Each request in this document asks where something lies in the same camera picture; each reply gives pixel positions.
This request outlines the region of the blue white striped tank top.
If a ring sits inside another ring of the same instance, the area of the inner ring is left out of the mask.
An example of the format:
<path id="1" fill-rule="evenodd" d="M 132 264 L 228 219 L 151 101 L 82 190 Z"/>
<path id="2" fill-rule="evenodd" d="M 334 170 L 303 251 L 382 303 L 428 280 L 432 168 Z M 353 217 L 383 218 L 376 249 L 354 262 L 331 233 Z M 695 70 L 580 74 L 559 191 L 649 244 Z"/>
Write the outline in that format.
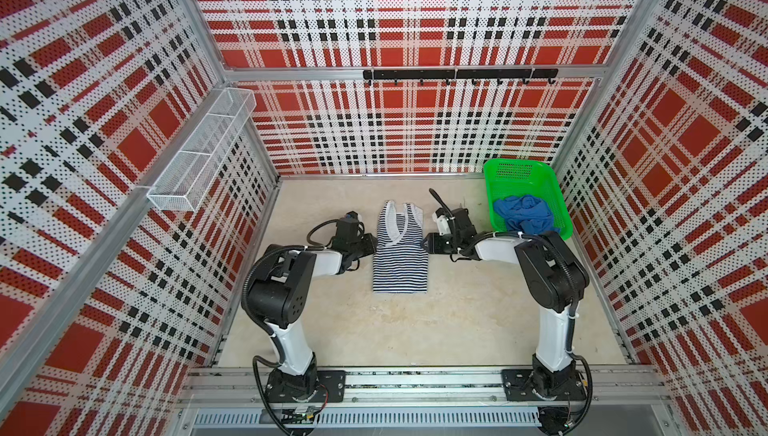
<path id="1" fill-rule="evenodd" d="M 422 246 L 423 211 L 388 200 L 377 222 L 373 255 L 374 293 L 421 294 L 428 291 L 429 255 Z"/>

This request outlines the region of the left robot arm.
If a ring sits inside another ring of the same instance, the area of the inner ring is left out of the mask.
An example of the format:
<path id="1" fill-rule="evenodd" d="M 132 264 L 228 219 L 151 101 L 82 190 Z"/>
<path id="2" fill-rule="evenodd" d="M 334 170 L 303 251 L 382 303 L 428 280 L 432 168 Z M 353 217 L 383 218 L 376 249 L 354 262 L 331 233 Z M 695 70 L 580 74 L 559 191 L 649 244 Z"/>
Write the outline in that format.
<path id="1" fill-rule="evenodd" d="M 309 233 L 328 225 L 335 227 L 335 233 L 326 243 L 307 238 L 306 244 L 268 246 L 243 283 L 241 309 L 265 332 L 274 353 L 271 360 L 256 355 L 254 370 L 268 368 L 273 389 L 282 384 L 302 394 L 315 390 L 316 355 L 301 322 L 311 284 L 316 278 L 354 271 L 361 259 L 376 252 L 377 240 L 357 212 L 324 221 Z"/>

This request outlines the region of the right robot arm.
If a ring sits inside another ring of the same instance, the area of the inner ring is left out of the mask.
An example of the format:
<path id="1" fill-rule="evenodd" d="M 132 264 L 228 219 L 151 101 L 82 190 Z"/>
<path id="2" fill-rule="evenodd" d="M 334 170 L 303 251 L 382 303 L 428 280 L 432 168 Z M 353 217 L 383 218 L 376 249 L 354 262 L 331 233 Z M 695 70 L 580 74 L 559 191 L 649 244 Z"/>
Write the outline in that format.
<path id="1" fill-rule="evenodd" d="M 422 242 L 428 253 L 448 255 L 453 261 L 498 261 L 520 267 L 526 287 L 540 308 L 534 366 L 549 374 L 571 366 L 578 306 L 589 277 L 560 234 L 480 233 L 465 208 L 440 208 L 432 219 L 437 230 Z"/>

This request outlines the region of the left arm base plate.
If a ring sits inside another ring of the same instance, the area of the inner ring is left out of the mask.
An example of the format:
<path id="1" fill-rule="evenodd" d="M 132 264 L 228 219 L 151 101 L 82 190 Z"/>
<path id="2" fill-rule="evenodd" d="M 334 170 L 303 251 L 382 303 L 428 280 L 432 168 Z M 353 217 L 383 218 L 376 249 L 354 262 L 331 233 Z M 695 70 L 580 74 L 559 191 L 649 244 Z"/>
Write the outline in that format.
<path id="1" fill-rule="evenodd" d="M 278 369 L 270 372 L 265 395 L 270 403 L 330 403 L 344 399 L 346 372 L 310 368 L 304 375 L 290 375 Z"/>

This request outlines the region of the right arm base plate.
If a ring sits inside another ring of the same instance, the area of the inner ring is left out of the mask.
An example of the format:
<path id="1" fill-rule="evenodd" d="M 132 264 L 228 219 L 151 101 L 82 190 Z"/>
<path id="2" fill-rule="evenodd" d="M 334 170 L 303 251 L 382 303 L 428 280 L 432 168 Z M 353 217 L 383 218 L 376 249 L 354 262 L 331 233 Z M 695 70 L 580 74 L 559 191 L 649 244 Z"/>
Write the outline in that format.
<path id="1" fill-rule="evenodd" d="M 555 373 L 541 368 L 503 369 L 502 388 L 507 401 L 585 402 L 587 391 L 576 369 Z"/>

